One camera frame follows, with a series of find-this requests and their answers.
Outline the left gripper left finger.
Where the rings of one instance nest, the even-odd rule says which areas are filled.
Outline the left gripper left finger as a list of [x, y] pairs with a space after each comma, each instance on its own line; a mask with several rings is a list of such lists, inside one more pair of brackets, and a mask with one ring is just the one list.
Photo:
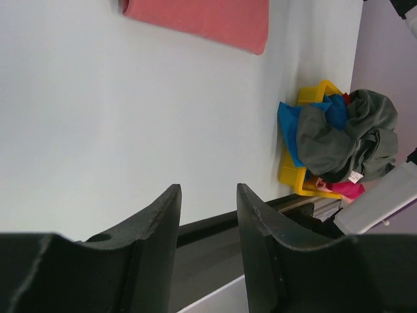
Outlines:
[[87, 241], [1, 234], [2, 312], [167, 312], [181, 210], [171, 185]]

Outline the salmon pink t shirt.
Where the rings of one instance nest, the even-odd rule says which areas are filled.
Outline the salmon pink t shirt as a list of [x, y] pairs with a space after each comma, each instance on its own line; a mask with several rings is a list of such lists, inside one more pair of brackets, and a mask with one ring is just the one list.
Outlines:
[[270, 2], [260, 0], [121, 1], [131, 19], [196, 35], [254, 55], [268, 40]]

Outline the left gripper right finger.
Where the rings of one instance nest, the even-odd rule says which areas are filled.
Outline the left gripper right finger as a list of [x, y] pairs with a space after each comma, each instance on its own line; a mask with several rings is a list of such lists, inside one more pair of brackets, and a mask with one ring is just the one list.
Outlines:
[[415, 312], [416, 237], [331, 239], [237, 186], [250, 312]]

